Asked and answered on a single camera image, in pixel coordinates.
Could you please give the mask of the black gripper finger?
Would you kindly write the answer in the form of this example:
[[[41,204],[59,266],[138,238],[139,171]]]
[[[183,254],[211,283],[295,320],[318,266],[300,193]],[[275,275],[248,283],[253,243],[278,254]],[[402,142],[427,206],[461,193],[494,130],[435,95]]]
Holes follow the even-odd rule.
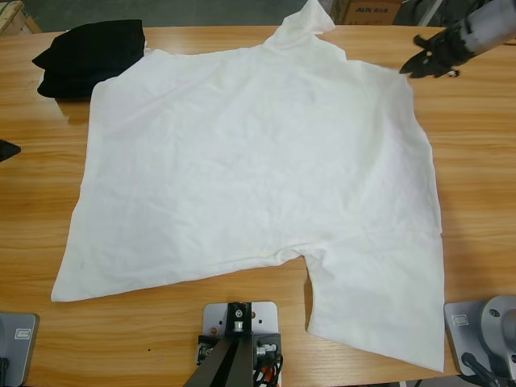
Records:
[[[21,152],[21,147],[4,139],[0,140],[0,161],[8,160]]]

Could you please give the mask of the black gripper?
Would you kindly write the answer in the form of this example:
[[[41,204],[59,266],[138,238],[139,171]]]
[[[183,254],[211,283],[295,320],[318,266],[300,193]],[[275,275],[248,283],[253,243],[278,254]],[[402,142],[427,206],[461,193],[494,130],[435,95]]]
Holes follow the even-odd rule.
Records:
[[[466,47],[465,36],[472,32],[467,18],[447,27],[429,39],[420,35],[413,38],[413,43],[422,49],[411,57],[401,68],[400,74],[410,78],[428,76],[458,77],[458,66],[473,58],[472,51]]]

